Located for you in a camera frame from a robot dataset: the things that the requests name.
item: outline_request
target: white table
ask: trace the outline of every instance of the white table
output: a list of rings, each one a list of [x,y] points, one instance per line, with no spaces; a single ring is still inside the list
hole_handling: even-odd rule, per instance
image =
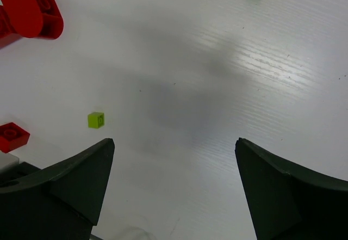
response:
[[[239,137],[348,180],[347,1],[57,0],[58,40],[0,50],[0,121],[32,134],[13,154],[113,138],[105,240],[255,239]]]

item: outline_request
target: red object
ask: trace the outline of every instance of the red object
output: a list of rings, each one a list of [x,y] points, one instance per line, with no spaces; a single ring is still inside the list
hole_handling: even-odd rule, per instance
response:
[[[30,134],[13,122],[0,126],[0,150],[8,153],[28,143]]]
[[[55,0],[1,0],[0,43],[9,35],[27,38],[58,38],[64,27],[63,18]]]

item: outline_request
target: green lego stud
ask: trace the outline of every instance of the green lego stud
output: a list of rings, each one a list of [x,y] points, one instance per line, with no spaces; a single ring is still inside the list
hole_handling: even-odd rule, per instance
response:
[[[93,112],[88,115],[88,127],[100,128],[104,126],[104,113]]]

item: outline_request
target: green block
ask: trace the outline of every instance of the green block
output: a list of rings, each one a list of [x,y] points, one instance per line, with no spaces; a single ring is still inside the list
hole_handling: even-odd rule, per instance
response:
[[[104,126],[104,113],[93,112],[88,115],[88,127],[100,128]]]

